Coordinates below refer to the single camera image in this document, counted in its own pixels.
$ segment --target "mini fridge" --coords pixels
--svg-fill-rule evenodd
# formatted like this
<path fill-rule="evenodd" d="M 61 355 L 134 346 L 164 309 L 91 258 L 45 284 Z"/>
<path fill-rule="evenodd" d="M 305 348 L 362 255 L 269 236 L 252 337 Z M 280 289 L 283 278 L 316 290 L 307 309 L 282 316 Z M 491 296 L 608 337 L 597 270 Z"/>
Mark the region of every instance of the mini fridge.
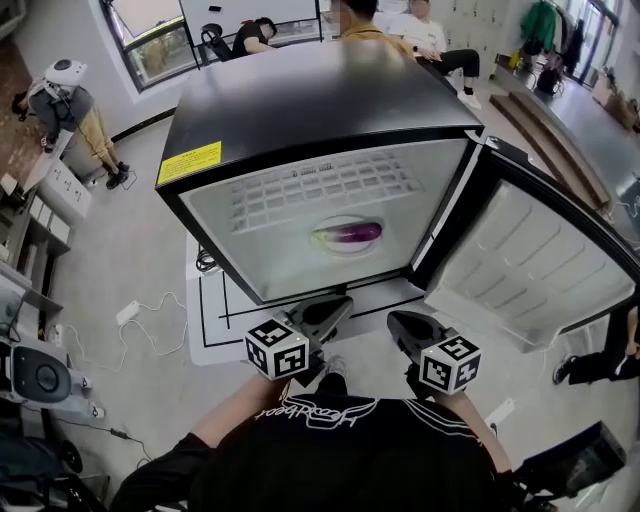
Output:
<path fill-rule="evenodd" d="M 633 300 L 635 253 L 383 42 L 305 44 L 185 86 L 156 189 L 256 303 L 404 276 L 484 332 L 548 345 Z"/>

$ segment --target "yellow shirt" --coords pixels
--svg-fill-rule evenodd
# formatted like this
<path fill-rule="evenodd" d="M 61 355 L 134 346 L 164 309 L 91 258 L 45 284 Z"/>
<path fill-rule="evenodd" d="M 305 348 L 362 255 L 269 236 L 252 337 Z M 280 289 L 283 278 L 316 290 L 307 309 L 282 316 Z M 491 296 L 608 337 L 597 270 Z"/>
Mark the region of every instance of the yellow shirt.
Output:
<path fill-rule="evenodd" d="M 408 44 L 399 39 L 389 37 L 387 34 L 371 24 L 351 27 L 340 36 L 340 39 L 343 41 L 386 41 L 403 55 L 406 55 L 407 57 L 410 57 L 412 59 L 414 58 L 413 50 Z"/>

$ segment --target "open fridge door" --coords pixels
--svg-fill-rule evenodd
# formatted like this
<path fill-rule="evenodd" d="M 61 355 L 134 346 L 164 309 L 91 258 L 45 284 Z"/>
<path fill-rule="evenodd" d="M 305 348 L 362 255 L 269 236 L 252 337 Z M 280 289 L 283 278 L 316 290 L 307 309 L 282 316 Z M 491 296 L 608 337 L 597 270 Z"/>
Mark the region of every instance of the open fridge door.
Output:
<path fill-rule="evenodd" d="M 634 299 L 640 265 L 597 214 L 490 139 L 411 281 L 436 311 L 521 350 Z"/>

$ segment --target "black shoe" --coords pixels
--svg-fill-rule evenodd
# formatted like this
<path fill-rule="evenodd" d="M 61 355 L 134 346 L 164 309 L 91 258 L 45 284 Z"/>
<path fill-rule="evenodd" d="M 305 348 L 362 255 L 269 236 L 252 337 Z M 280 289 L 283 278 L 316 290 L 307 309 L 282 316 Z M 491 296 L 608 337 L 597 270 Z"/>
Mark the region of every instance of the black shoe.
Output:
<path fill-rule="evenodd" d="M 119 172 L 118 174 L 109 174 L 109 179 L 107 180 L 107 188 L 109 190 L 113 190 L 120 183 L 124 183 L 129 179 L 128 172 Z"/>
<path fill-rule="evenodd" d="M 576 356 L 572 356 L 571 354 L 567 354 L 564 356 L 562 361 L 556 366 L 556 369 L 553 371 L 553 383 L 558 386 L 562 384 L 564 379 L 566 379 L 571 373 L 571 363 L 573 363 L 576 359 Z"/>

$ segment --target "khaki pants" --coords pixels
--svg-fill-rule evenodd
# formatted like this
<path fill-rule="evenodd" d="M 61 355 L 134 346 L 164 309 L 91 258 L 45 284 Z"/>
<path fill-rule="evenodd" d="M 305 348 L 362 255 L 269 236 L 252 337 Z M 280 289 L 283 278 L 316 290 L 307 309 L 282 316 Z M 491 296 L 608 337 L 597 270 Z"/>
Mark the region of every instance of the khaki pants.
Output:
<path fill-rule="evenodd" d="M 102 114 L 100 114 L 100 110 L 98 110 L 95 104 L 91 107 L 91 110 L 87 112 L 87 115 L 84 116 L 84 119 L 80 123 L 79 131 L 78 137 L 84 141 L 91 152 L 91 156 L 107 164 L 112 171 L 117 174 L 117 164 L 120 163 L 120 160 L 116 157 L 113 142 L 111 142 L 111 139 L 107 136 L 106 130 L 104 129 Z"/>

